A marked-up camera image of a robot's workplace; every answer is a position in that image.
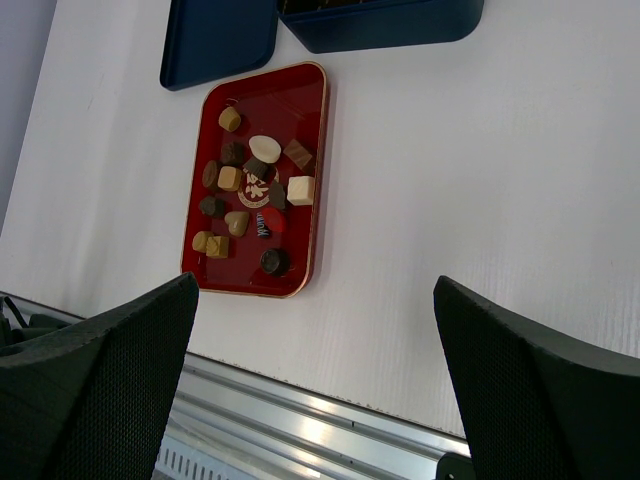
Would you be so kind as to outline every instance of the tray rim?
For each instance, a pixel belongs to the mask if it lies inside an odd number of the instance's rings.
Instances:
[[[196,160],[198,157],[198,146],[200,144],[200,135],[202,134],[202,117],[204,115],[204,106],[207,103],[207,100],[209,100],[209,97],[214,92],[214,90],[222,87],[223,85],[234,83],[239,80],[245,80],[247,78],[258,77],[260,75],[266,75],[269,73],[278,72],[280,70],[286,70],[288,68],[299,67],[301,65],[312,65],[316,67],[318,70],[320,70],[320,73],[322,74],[322,106],[320,109],[320,128],[318,129],[318,151],[316,152],[316,173],[315,173],[315,184],[314,184],[315,190],[314,190],[314,201],[313,201],[313,205],[311,206],[311,228],[309,229],[309,247],[307,249],[307,269],[305,271],[304,278],[302,279],[302,282],[300,283],[298,288],[296,288],[293,292],[288,293],[286,295],[272,295],[268,293],[235,292],[232,290],[216,290],[213,288],[203,288],[203,287],[200,287],[200,285],[198,285],[198,289],[201,292],[226,293],[230,295],[243,295],[243,296],[250,296],[250,297],[290,298],[300,293],[300,290],[302,290],[307,285],[307,283],[309,283],[309,280],[311,279],[311,274],[313,272],[313,264],[315,262],[314,257],[315,257],[315,247],[316,247],[316,240],[317,240],[318,217],[320,214],[319,210],[320,210],[321,192],[322,192],[322,175],[324,173],[324,170],[323,170],[324,150],[325,150],[326,130],[327,130],[326,116],[327,116],[327,109],[328,109],[327,95],[329,93],[329,80],[327,78],[326,70],[322,65],[320,65],[317,62],[313,62],[311,60],[307,60],[299,63],[293,63],[291,65],[285,65],[283,67],[274,68],[273,70],[268,70],[266,72],[257,72],[249,75],[244,75],[242,77],[234,78],[233,80],[226,80],[224,82],[220,82],[219,84],[215,85],[213,88],[211,88],[211,90],[209,90],[209,93],[207,93],[204,101],[202,102],[202,107],[200,109],[200,124],[198,125],[198,140],[196,143],[196,151],[193,156],[193,169],[191,170],[191,188],[189,190],[189,202],[187,204],[187,215],[184,222],[184,233],[182,235],[182,249],[180,252],[180,273],[185,273],[182,270],[182,264],[184,262],[184,251],[186,248],[185,242],[187,239],[187,227],[189,223],[189,206],[191,205],[191,195],[193,193],[193,180],[194,180],[194,175],[196,173]]]

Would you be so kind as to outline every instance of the dark blue container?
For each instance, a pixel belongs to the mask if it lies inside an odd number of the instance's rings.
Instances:
[[[476,28],[484,6],[484,0],[369,0],[287,14],[286,3],[278,1],[282,22],[313,53],[454,42]]]
[[[363,0],[318,10],[323,1],[171,0],[160,83],[180,90],[260,68],[273,54],[278,14],[309,51],[324,53],[453,42],[476,28],[484,5]]]

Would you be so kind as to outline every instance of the wall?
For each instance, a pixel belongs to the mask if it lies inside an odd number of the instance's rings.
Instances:
[[[56,0],[0,0],[0,234]]]

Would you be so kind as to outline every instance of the white chocolate cube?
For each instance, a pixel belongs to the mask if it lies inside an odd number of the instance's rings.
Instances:
[[[315,184],[313,177],[291,177],[287,200],[291,205],[313,205]]]

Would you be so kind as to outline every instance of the chocolate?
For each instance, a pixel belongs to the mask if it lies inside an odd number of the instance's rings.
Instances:
[[[284,210],[287,207],[287,193],[284,185],[275,180],[269,186],[269,203],[278,210]]]
[[[313,205],[314,193],[313,177],[289,177],[287,200],[291,205]]]
[[[218,175],[218,186],[225,192],[235,192],[242,181],[242,170],[235,167],[222,167]]]
[[[204,172],[202,172],[202,185],[211,193],[216,193],[218,190],[218,164],[213,160],[207,162],[204,167]]]
[[[280,248],[266,250],[260,258],[260,267],[264,273],[281,277],[289,270],[289,255]]]
[[[249,225],[249,213],[229,212],[224,216],[224,223],[229,225],[229,233],[234,237],[242,237]]]
[[[237,167],[244,162],[244,145],[240,142],[231,142],[223,145],[220,153],[220,162],[229,167]]]
[[[205,253],[207,251],[207,241],[213,236],[212,232],[198,232],[193,236],[191,247],[196,252]]]
[[[200,211],[213,218],[224,217],[224,202],[219,198],[205,197],[200,202]]]
[[[284,154],[289,157],[305,175],[312,175],[315,167],[315,158],[295,138],[289,142]]]
[[[282,153],[280,144],[266,135],[256,135],[249,139],[249,148],[254,157],[264,163],[276,163]]]
[[[225,108],[220,117],[218,118],[218,125],[224,128],[227,132],[235,131],[242,122],[240,114],[233,107]]]
[[[274,232],[282,233],[287,229],[287,221],[284,215],[273,207],[267,207],[262,210],[262,216],[264,223],[267,224],[270,230]]]
[[[206,253],[209,258],[227,258],[229,256],[229,237],[209,237]]]
[[[271,232],[265,225],[264,217],[260,212],[256,215],[256,229],[258,230],[258,238],[269,238],[271,236]]]
[[[244,169],[251,175],[255,175],[259,180],[264,180],[269,172],[269,165],[261,162],[256,157],[251,157],[247,163],[244,164]]]

